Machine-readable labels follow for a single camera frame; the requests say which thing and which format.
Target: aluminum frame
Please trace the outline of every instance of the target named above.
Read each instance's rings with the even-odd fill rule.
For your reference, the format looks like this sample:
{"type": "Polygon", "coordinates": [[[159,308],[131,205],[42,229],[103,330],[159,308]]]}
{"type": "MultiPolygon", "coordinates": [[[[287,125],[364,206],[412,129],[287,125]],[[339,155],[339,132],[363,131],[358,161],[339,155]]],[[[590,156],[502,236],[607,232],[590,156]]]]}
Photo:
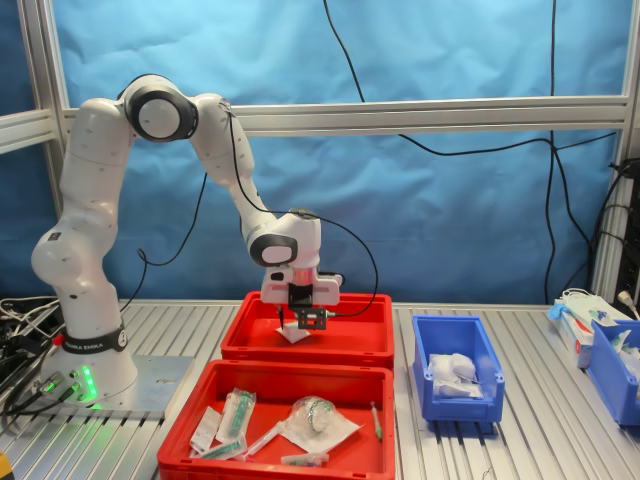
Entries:
{"type": "MultiPolygon", "coordinates": [[[[60,215],[58,184],[76,109],[69,105],[51,0],[17,0],[17,4],[38,110],[0,117],[0,153],[44,143],[53,200],[60,215]]],[[[634,0],[622,95],[241,105],[234,110],[247,134],[254,137],[617,129],[621,134],[615,161],[619,162],[640,154],[640,115],[636,115],[639,4],[640,0],[634,0]]],[[[628,205],[631,188],[630,181],[620,182],[613,201],[628,205]]],[[[626,211],[610,211],[605,228],[623,236],[626,211]]],[[[604,238],[597,256],[593,287],[607,300],[615,294],[622,253],[617,243],[604,238]]]]}

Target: aluminum table surface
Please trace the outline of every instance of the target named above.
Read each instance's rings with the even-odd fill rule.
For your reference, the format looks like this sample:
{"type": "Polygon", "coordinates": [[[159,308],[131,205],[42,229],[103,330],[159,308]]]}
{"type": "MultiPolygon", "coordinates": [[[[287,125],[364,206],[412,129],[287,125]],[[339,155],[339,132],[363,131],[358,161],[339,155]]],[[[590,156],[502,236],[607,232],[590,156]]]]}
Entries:
{"type": "MultiPolygon", "coordinates": [[[[141,355],[194,357],[164,421],[68,414],[19,417],[0,435],[18,479],[154,479],[156,452],[239,302],[135,301],[123,318],[141,355]]],[[[540,306],[394,304],[396,478],[398,480],[640,479],[640,428],[611,419],[589,376],[540,306]],[[420,415],[411,365],[417,313],[482,318],[504,370],[502,422],[433,422],[420,415]]]]}

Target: sealed sterile package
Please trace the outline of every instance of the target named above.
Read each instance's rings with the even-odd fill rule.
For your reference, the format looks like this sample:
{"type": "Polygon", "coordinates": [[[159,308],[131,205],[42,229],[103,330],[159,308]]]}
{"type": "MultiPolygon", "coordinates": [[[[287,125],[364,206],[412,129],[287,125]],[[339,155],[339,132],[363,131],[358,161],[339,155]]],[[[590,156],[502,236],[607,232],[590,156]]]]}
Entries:
{"type": "Polygon", "coordinates": [[[622,350],[622,347],[624,346],[624,341],[627,339],[630,333],[631,333],[631,330],[625,330],[624,332],[620,333],[616,338],[611,340],[611,346],[616,351],[616,353],[620,353],[620,351],[622,350]]]}
{"type": "Polygon", "coordinates": [[[336,407],[319,397],[298,400],[281,435],[309,453],[328,452],[360,426],[347,420],[336,407]]]}
{"type": "Polygon", "coordinates": [[[564,304],[574,317],[586,325],[596,321],[603,327],[615,327],[616,320],[631,320],[624,313],[616,310],[598,295],[586,295],[580,292],[563,293],[564,304]]]}
{"type": "Polygon", "coordinates": [[[630,347],[628,343],[625,343],[622,346],[622,351],[640,360],[640,349],[638,347],[630,347]]]}
{"type": "MultiPolygon", "coordinates": [[[[624,363],[624,366],[627,367],[627,370],[629,370],[629,373],[636,377],[636,380],[640,383],[640,360],[624,351],[620,352],[620,359],[622,363],[624,363]]],[[[636,394],[636,399],[640,399],[640,388],[636,394]]]]}
{"type": "Polygon", "coordinates": [[[230,443],[237,440],[240,435],[246,435],[255,405],[255,393],[234,388],[233,392],[227,395],[227,401],[224,403],[216,440],[221,443],[230,443]]]}
{"type": "Polygon", "coordinates": [[[204,452],[198,458],[207,458],[209,460],[228,460],[244,453],[246,450],[247,441],[244,438],[244,435],[241,434],[234,441],[216,445],[204,452]]]}

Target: blue backdrop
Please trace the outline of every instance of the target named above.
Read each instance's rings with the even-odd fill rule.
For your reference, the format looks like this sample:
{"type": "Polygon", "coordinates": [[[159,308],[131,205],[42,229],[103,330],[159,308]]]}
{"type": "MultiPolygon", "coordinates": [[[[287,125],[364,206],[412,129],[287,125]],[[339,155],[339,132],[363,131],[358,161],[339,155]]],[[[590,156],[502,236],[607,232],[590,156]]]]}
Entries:
{"type": "MultiPolygon", "coordinates": [[[[73,106],[95,96],[114,98],[133,77],[148,72],[168,76],[186,94],[214,91],[234,104],[358,100],[321,0],[192,1],[186,9],[177,0],[54,3],[73,106]]],[[[619,94],[631,1],[558,3],[556,94],[619,94]]],[[[329,4],[370,101],[549,92],[551,0],[329,4]]],[[[604,133],[558,132],[556,141],[561,146],[604,133]]],[[[548,133],[414,138],[455,151],[539,135],[548,133]]],[[[274,209],[304,206],[353,229],[377,260],[380,290],[395,300],[542,302],[550,253],[544,144],[441,158],[392,136],[250,141],[265,203],[274,209]]],[[[574,216],[587,232],[606,191],[613,144],[610,137],[561,152],[574,216]]],[[[42,183],[46,177],[41,188],[25,189],[24,183],[33,181],[33,165],[0,161],[0,169],[11,171],[0,170],[0,192],[6,192],[0,220],[7,225],[8,218],[12,232],[0,234],[0,293],[45,291],[29,258],[48,227],[36,220],[54,222],[50,210],[33,213],[33,205],[50,201],[42,183]]],[[[155,262],[175,253],[191,222],[203,173],[188,142],[134,146],[119,237],[105,259],[121,296],[133,292],[142,272],[136,248],[155,262]]],[[[586,257],[555,173],[551,216],[558,251],[552,295],[586,257]]],[[[366,253],[331,225],[324,227],[321,259],[324,269],[345,273],[346,290],[372,288],[366,253]]],[[[261,276],[246,254],[227,192],[209,182],[182,255],[167,267],[150,267],[140,296],[240,298],[259,288],[261,276]]]]}

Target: black wire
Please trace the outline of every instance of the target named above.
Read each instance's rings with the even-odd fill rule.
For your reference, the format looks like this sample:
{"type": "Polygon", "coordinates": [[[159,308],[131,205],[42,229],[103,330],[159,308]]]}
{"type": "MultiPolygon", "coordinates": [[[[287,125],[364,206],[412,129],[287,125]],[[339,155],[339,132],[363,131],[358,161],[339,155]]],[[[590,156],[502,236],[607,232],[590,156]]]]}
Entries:
{"type": "Polygon", "coordinates": [[[624,245],[625,241],[624,238],[619,237],[618,235],[614,235],[613,233],[610,232],[600,232],[600,235],[607,235],[608,237],[612,237],[615,238],[616,240],[620,240],[620,242],[624,245]]]}
{"type": "Polygon", "coordinates": [[[329,20],[329,25],[331,26],[331,30],[333,30],[333,34],[335,35],[336,40],[338,40],[338,43],[342,47],[344,56],[347,57],[347,62],[349,62],[349,68],[351,69],[351,75],[353,76],[353,80],[356,83],[356,88],[358,89],[358,95],[360,95],[360,100],[362,100],[362,102],[364,103],[365,99],[364,99],[364,96],[362,95],[362,90],[360,89],[360,82],[358,82],[358,76],[356,75],[356,71],[353,68],[353,63],[351,63],[351,57],[349,57],[349,52],[347,52],[347,48],[344,46],[344,43],[342,43],[342,39],[340,38],[340,35],[338,35],[338,32],[333,26],[333,22],[331,21],[331,14],[329,13],[329,5],[327,5],[327,0],[324,0],[324,11],[327,12],[327,20],[329,20]]]}
{"type": "Polygon", "coordinates": [[[2,407],[2,416],[4,418],[5,424],[8,425],[7,416],[16,415],[17,413],[20,412],[20,408],[26,408],[28,405],[33,403],[33,401],[37,400],[37,398],[32,400],[32,397],[35,395],[38,395],[40,392],[34,394],[32,397],[27,399],[21,405],[18,405],[18,407],[13,408],[13,404],[16,403],[16,401],[18,400],[18,398],[20,397],[24,389],[31,382],[31,380],[33,380],[33,378],[40,372],[40,369],[42,368],[42,364],[44,363],[44,360],[47,358],[48,352],[49,352],[48,348],[45,348],[42,350],[36,366],[30,372],[28,372],[24,377],[22,377],[22,379],[18,382],[18,384],[15,387],[13,387],[13,390],[11,390],[11,392],[7,396],[7,400],[4,402],[4,405],[2,407]]]}
{"type": "Polygon", "coordinates": [[[44,406],[42,408],[39,408],[38,410],[30,410],[28,412],[20,411],[20,412],[14,413],[13,415],[14,416],[18,416],[18,415],[38,415],[39,413],[44,413],[47,410],[50,410],[53,407],[56,407],[56,406],[60,405],[61,403],[62,403],[62,400],[56,400],[55,402],[50,403],[49,405],[46,405],[46,406],[44,406]]]}
{"type": "MultiPolygon", "coordinates": [[[[593,233],[591,235],[591,251],[592,252],[598,251],[598,244],[600,243],[600,236],[598,235],[598,231],[600,230],[600,226],[604,218],[605,208],[607,206],[607,203],[609,202],[609,199],[611,198],[611,195],[613,194],[616,186],[618,185],[621,179],[622,179],[622,173],[618,171],[616,178],[614,178],[613,182],[611,182],[611,186],[609,187],[609,190],[607,191],[607,194],[604,197],[602,205],[600,206],[600,210],[598,211],[598,215],[596,216],[596,222],[593,226],[593,233]]],[[[594,268],[595,268],[595,258],[593,258],[592,256],[591,258],[588,259],[588,265],[587,265],[587,287],[591,285],[594,268]]]]}
{"type": "Polygon", "coordinates": [[[631,207],[628,205],[622,205],[621,203],[612,203],[611,205],[607,205],[604,207],[604,210],[607,211],[610,208],[624,208],[626,211],[630,211],[631,207]]]}
{"type": "Polygon", "coordinates": [[[587,264],[589,263],[588,260],[585,260],[584,263],[582,265],[580,265],[578,267],[578,269],[573,273],[573,275],[571,275],[571,278],[569,278],[569,280],[567,280],[567,283],[564,284],[564,287],[562,287],[562,291],[564,292],[567,288],[569,288],[569,285],[571,285],[571,282],[573,282],[573,279],[576,278],[576,276],[584,269],[584,267],[587,266],[587,264]]]}
{"type": "Polygon", "coordinates": [[[0,360],[0,366],[4,365],[5,363],[9,363],[9,362],[12,362],[14,360],[17,360],[18,358],[23,358],[23,357],[26,357],[26,356],[27,356],[26,353],[22,353],[22,352],[16,353],[14,355],[11,355],[10,357],[7,357],[7,358],[4,358],[4,359],[0,360]]]}
{"type": "Polygon", "coordinates": [[[595,142],[597,140],[602,140],[603,138],[612,137],[613,135],[616,135],[617,133],[618,132],[607,133],[606,135],[602,135],[600,137],[590,138],[590,139],[584,140],[582,142],[572,143],[571,145],[565,145],[564,147],[559,147],[559,148],[557,148],[557,150],[564,150],[565,148],[573,148],[573,147],[577,147],[579,145],[586,145],[587,143],[595,142]]]}
{"type": "Polygon", "coordinates": [[[129,298],[129,300],[127,301],[125,306],[120,309],[121,312],[124,311],[124,309],[127,308],[129,306],[129,304],[133,301],[133,299],[136,298],[136,296],[138,295],[138,292],[140,291],[140,288],[142,287],[142,284],[144,283],[144,279],[145,279],[145,277],[147,275],[147,265],[152,265],[154,267],[164,267],[165,265],[169,265],[176,258],[178,258],[178,255],[180,255],[180,253],[182,252],[182,249],[186,245],[187,240],[189,240],[189,236],[191,235],[191,232],[193,232],[193,229],[196,226],[196,221],[198,220],[198,212],[200,210],[200,203],[202,202],[202,194],[204,193],[204,187],[206,185],[207,185],[207,174],[205,173],[204,174],[204,178],[202,179],[202,188],[200,188],[200,195],[198,195],[198,203],[196,203],[196,210],[193,213],[193,221],[191,222],[191,227],[189,227],[189,231],[185,235],[184,240],[182,241],[182,244],[180,245],[180,248],[178,249],[178,251],[176,252],[176,254],[173,257],[171,257],[166,262],[154,263],[154,262],[150,262],[149,260],[147,260],[147,254],[145,253],[145,251],[143,249],[141,249],[141,248],[138,249],[138,257],[140,257],[140,259],[144,262],[144,269],[142,270],[142,277],[140,278],[140,283],[138,284],[138,288],[136,288],[136,291],[133,292],[133,295],[131,295],[131,298],[129,298]]]}
{"type": "MultiPolygon", "coordinates": [[[[329,5],[327,4],[327,0],[323,0],[324,3],[324,9],[325,12],[327,14],[327,20],[329,21],[329,25],[331,27],[331,30],[333,31],[334,36],[336,37],[336,40],[338,40],[338,43],[340,44],[340,46],[342,47],[342,51],[344,52],[344,55],[346,57],[347,62],[349,63],[349,69],[351,70],[351,76],[353,77],[353,80],[356,84],[356,88],[358,89],[358,95],[360,97],[360,100],[362,102],[365,102],[365,98],[364,95],[362,94],[362,89],[360,88],[360,82],[358,81],[358,76],[355,72],[355,68],[353,67],[353,63],[351,61],[351,57],[349,56],[349,52],[347,51],[346,47],[344,46],[344,43],[342,42],[342,39],[340,38],[340,35],[338,34],[338,32],[336,31],[334,25],[333,25],[333,21],[331,20],[331,15],[329,13],[329,5]]],[[[556,45],[556,9],[557,9],[557,2],[556,0],[553,0],[553,6],[552,6],[552,15],[551,15],[551,89],[550,89],[550,95],[554,96],[555,95],[555,45],[556,45]]],[[[571,212],[571,204],[569,201],[569,191],[568,191],[568,187],[567,187],[567,181],[565,178],[565,174],[564,174],[564,169],[562,168],[562,162],[560,160],[560,156],[558,155],[558,150],[564,149],[564,148],[570,148],[570,147],[574,147],[574,146],[578,146],[578,145],[584,145],[586,143],[591,143],[594,142],[596,140],[601,140],[603,138],[607,138],[610,137],[612,135],[615,135],[615,132],[612,133],[608,133],[606,135],[602,135],[600,137],[596,137],[593,139],[589,139],[589,140],[585,140],[582,142],[578,142],[572,145],[567,145],[565,147],[562,147],[560,149],[556,148],[555,146],[555,136],[554,136],[554,132],[551,131],[550,132],[550,138],[546,139],[546,138],[534,138],[531,140],[526,140],[524,142],[518,142],[518,143],[514,143],[514,144],[510,144],[510,145],[505,145],[502,147],[496,147],[496,148],[487,148],[487,149],[481,149],[481,150],[466,150],[466,151],[459,151],[459,152],[439,152],[437,150],[433,150],[425,145],[423,145],[422,143],[418,142],[417,140],[414,140],[413,138],[405,135],[405,134],[399,134],[398,136],[403,138],[404,140],[407,140],[411,143],[413,143],[415,146],[431,153],[434,155],[438,155],[438,156],[442,156],[442,157],[453,157],[453,156],[459,156],[459,155],[473,155],[473,154],[481,154],[481,153],[492,153],[492,152],[499,152],[499,151],[503,151],[503,150],[509,150],[511,148],[516,148],[522,145],[527,145],[529,143],[534,143],[534,142],[543,142],[543,143],[547,143],[551,149],[551,167],[549,170],[549,182],[547,185],[547,196],[546,196],[546,202],[545,202],[545,218],[547,221],[547,228],[549,230],[549,238],[551,240],[551,255],[549,258],[549,264],[547,265],[547,271],[545,274],[545,283],[544,283],[544,295],[545,295],[545,303],[549,303],[548,301],[548,283],[549,283],[549,274],[551,271],[551,266],[553,263],[553,259],[555,257],[555,239],[553,238],[553,230],[551,228],[551,221],[549,218],[549,199],[551,196],[551,186],[552,186],[552,175],[553,175],[553,162],[554,162],[554,157],[555,160],[558,163],[558,167],[560,169],[560,175],[562,177],[562,184],[563,184],[563,188],[564,188],[564,196],[565,196],[565,203],[566,203],[566,208],[567,208],[567,213],[569,215],[569,218],[571,220],[571,222],[573,223],[573,225],[576,227],[576,229],[578,230],[578,232],[580,233],[580,235],[582,236],[582,238],[585,240],[585,243],[587,244],[587,254],[590,257],[591,256],[591,242],[589,241],[589,238],[586,236],[586,234],[584,233],[584,231],[582,230],[582,228],[580,227],[580,225],[578,224],[578,222],[575,220],[575,218],[573,217],[573,214],[571,212]]]]}
{"type": "Polygon", "coordinates": [[[547,230],[549,231],[549,240],[551,240],[551,255],[549,256],[549,263],[547,263],[547,270],[544,274],[544,303],[549,304],[549,293],[548,293],[548,285],[549,285],[549,275],[551,273],[551,265],[553,264],[553,259],[556,256],[556,241],[553,237],[553,229],[551,228],[551,218],[549,217],[549,200],[551,199],[551,183],[553,182],[553,166],[554,166],[554,158],[553,152],[551,153],[551,164],[549,166],[549,180],[547,183],[547,196],[544,203],[544,216],[547,221],[547,230]]]}
{"type": "MultiPolygon", "coordinates": [[[[556,93],[556,0],[553,0],[552,2],[552,8],[551,8],[551,68],[550,68],[550,80],[551,80],[551,86],[550,86],[550,92],[549,92],[549,96],[553,97],[556,93]]],[[[551,155],[551,167],[549,169],[549,181],[547,183],[547,196],[546,196],[546,200],[545,200],[545,204],[544,204],[544,216],[545,219],[547,221],[547,230],[549,231],[549,240],[551,241],[551,254],[549,255],[549,263],[547,263],[547,271],[545,272],[544,275],[544,303],[545,304],[549,304],[549,275],[551,274],[551,266],[553,265],[553,259],[556,256],[556,241],[555,238],[553,237],[553,229],[551,228],[551,218],[549,217],[549,200],[551,199],[551,186],[553,183],[553,163],[554,163],[554,154],[555,154],[555,150],[556,150],[556,146],[555,146],[555,135],[553,133],[553,130],[551,130],[549,132],[549,141],[550,144],[549,146],[551,147],[551,151],[549,152],[551,155]]],[[[569,206],[569,192],[567,191],[567,181],[564,177],[564,171],[562,169],[562,162],[560,162],[560,157],[557,157],[558,159],[558,166],[560,167],[560,172],[562,173],[562,180],[563,180],[563,186],[564,186],[564,193],[565,193],[565,199],[566,199],[566,205],[567,205],[567,211],[569,212],[569,217],[571,218],[571,220],[573,221],[573,223],[578,226],[578,224],[575,222],[575,220],[573,219],[573,215],[571,215],[571,208],[569,206]]],[[[585,240],[587,241],[587,246],[589,246],[589,239],[586,238],[585,235],[585,240]]]]}
{"type": "MultiPolygon", "coordinates": [[[[231,114],[231,113],[229,113],[229,132],[230,132],[230,135],[231,135],[231,148],[233,150],[233,166],[234,166],[235,171],[236,171],[236,180],[238,181],[238,186],[240,187],[240,191],[242,192],[242,195],[247,200],[247,202],[249,202],[249,204],[253,208],[255,208],[256,210],[258,210],[259,212],[272,213],[272,214],[276,214],[276,215],[286,215],[288,213],[291,213],[291,212],[285,212],[285,211],[282,211],[282,210],[269,210],[267,208],[260,208],[255,203],[253,203],[253,201],[251,201],[251,199],[249,198],[247,193],[244,191],[244,187],[242,186],[242,181],[240,180],[240,172],[238,171],[238,159],[236,157],[236,142],[235,142],[235,137],[233,135],[233,114],[231,114]]],[[[321,217],[319,215],[316,215],[315,213],[305,212],[304,215],[308,216],[308,217],[312,217],[312,218],[317,218],[320,221],[323,221],[323,222],[326,222],[326,223],[330,223],[331,225],[335,225],[336,227],[340,227],[342,230],[344,230],[349,235],[351,235],[353,238],[355,238],[358,242],[360,242],[360,244],[367,251],[367,254],[369,254],[369,258],[371,259],[371,265],[373,266],[373,270],[375,272],[375,279],[376,279],[375,280],[375,285],[373,287],[373,294],[371,295],[371,298],[369,299],[369,303],[366,306],[364,306],[362,309],[357,311],[357,312],[354,312],[354,313],[336,313],[336,314],[334,314],[334,317],[356,317],[356,316],[366,312],[367,309],[373,304],[373,301],[376,298],[376,294],[378,293],[378,267],[376,266],[376,261],[373,258],[373,254],[371,253],[371,250],[369,250],[369,247],[367,247],[367,244],[364,243],[364,241],[358,235],[353,233],[351,230],[349,230],[344,225],[342,225],[342,224],[340,224],[338,222],[335,222],[333,220],[329,220],[328,218],[324,218],[324,217],[321,217]]]]}

